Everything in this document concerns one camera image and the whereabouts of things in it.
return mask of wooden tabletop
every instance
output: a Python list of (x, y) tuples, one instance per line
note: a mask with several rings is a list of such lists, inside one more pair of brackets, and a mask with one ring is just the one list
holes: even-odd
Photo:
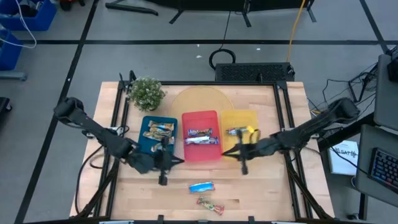
[[(102, 126), (109, 126), (116, 99), (118, 83), (103, 82), (96, 105), (94, 120)], [(138, 141), (142, 118), (146, 115), (168, 116), (169, 107), (174, 98), (191, 86), (163, 86), (168, 92), (161, 106), (150, 113), (142, 113), (132, 104), (127, 117), (130, 131), (126, 137)], [(237, 110), (250, 109), (257, 111), (259, 129), (262, 137), (279, 131), (279, 122), (275, 107), (274, 92), (271, 86), (213, 86), (222, 91)], [(303, 83), (288, 83), (290, 104), (296, 126), (310, 119), (307, 99)], [(287, 115), (280, 91), (284, 121), (286, 127)], [(124, 98), (119, 110), (118, 125), (120, 125)], [(175, 155), (183, 158), (182, 140), (177, 138)], [(85, 158), (99, 144), (96, 140), (88, 140)], [(308, 147), (318, 150), (315, 140)], [(330, 194), (323, 172), (320, 156), (309, 150), (301, 152), (307, 186), (317, 202), (325, 211), (334, 216)], [(95, 164), (102, 165), (102, 159)], [(114, 198), (112, 219), (156, 220), (158, 215), (164, 215), (165, 220), (248, 220), (254, 216), (256, 221), (289, 221), (294, 220), (292, 200), (287, 179), (286, 166), (281, 154), (256, 158), (248, 161), (249, 174), (242, 175), (240, 163), (232, 160), (218, 162), (183, 163), (175, 166), (168, 175), (167, 186), (158, 184), (159, 173), (150, 172), (140, 175), (128, 165), (119, 168), (118, 182)], [(98, 188), (101, 170), (86, 167), (80, 180), (78, 196), (79, 207), (82, 209)], [(190, 194), (188, 186), (200, 182), (213, 181), (216, 190), (202, 194)], [(302, 197), (297, 188), (301, 216), (305, 217)], [(215, 204), (224, 205), (222, 216), (209, 211), (196, 201), (204, 195)], [(101, 214), (105, 213), (108, 191), (103, 198)], [(75, 214), (74, 206), (71, 215)]]

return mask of green leaves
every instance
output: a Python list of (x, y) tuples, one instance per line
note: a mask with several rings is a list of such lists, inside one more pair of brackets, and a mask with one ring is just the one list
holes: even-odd
[(160, 81), (155, 78), (138, 78), (132, 83), (129, 100), (143, 112), (154, 110), (166, 95), (161, 87)]

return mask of red tray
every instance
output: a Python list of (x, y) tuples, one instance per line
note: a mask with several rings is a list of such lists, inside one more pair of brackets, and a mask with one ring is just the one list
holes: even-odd
[(218, 137), (218, 144), (195, 145), (184, 143), (184, 156), (188, 162), (214, 161), (221, 158), (220, 129), (218, 128), (218, 118), (216, 111), (199, 111), (182, 114), (182, 133), (183, 138), (188, 137), (188, 129), (207, 129), (212, 128), (211, 137)]

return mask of yellow cable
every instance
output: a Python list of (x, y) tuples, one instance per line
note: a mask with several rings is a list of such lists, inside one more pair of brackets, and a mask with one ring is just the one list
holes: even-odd
[(294, 37), (294, 33), (296, 32), (297, 23), (300, 20), (301, 12), (303, 11), (304, 3), (305, 3), (305, 0), (303, 0), (303, 2), (301, 3), (300, 10), (298, 11), (296, 21), (294, 22), (294, 25), (293, 25), (292, 34), (290, 35), (289, 51), (287, 52), (287, 58), (286, 58), (287, 62), (290, 62), (290, 53), (292, 52), (293, 37)]

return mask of concrete floor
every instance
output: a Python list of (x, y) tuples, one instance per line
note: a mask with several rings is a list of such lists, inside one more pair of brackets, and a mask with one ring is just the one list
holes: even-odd
[[(100, 1), (96, 7), (87, 40), (189, 40), (222, 39), (227, 12), (184, 12), (174, 25), (168, 21), (176, 10), (132, 1), (134, 5), (150, 7), (159, 17), (106, 9)], [(70, 12), (58, 10), (47, 32), (34, 32), (38, 40), (75, 40), (64, 44), (39, 44), (36, 49), (24, 49), (16, 70), (28, 73), (26, 82), (1, 80), (0, 96), (12, 100), (14, 110), (0, 131), (0, 220), (12, 223), (24, 196), (32, 170), (57, 104), (65, 77), (70, 71), (78, 40), (83, 32), (93, 0), (85, 7), (77, 3)], [(385, 40), (398, 40), (395, 0), (366, 0), (374, 20)], [(303, 12), (297, 26), (297, 40), (377, 40), (359, 0), (316, 0), (313, 23)], [(251, 12), (251, 28), (242, 16), (231, 14), (227, 39), (288, 40), (297, 9)], [(29, 40), (26, 32), (14, 32)], [(127, 76), (134, 70), (138, 77), (159, 80), (214, 80), (208, 66), (208, 56), (220, 45), (104, 45), (85, 44), (74, 71), (68, 96), (75, 96), (93, 114), (103, 81), (117, 81), (118, 73)], [(270, 44), (224, 45), (233, 50), (237, 62), (284, 62), (288, 46)], [(323, 101), (322, 89), (327, 78), (349, 80), (377, 62), (382, 54), (380, 45), (294, 45), (291, 64), (296, 81), (304, 82), (307, 96), (316, 104)], [(215, 62), (229, 62), (227, 55), (217, 55)], [(330, 83), (326, 97), (347, 88), (345, 83)], [(373, 93), (366, 92), (364, 97)], [(342, 96), (350, 97), (345, 91)], [(361, 104), (364, 109), (372, 100)], [(373, 110), (371, 106), (363, 115)], [(86, 140), (79, 131), (58, 125), (49, 154), (40, 175), (25, 222), (67, 218), (75, 191), (76, 175), (81, 165)], [(359, 193), (350, 187), (349, 177), (325, 173), (337, 218), (358, 212)], [(369, 199), (368, 221), (394, 223), (398, 209), (376, 199)]]

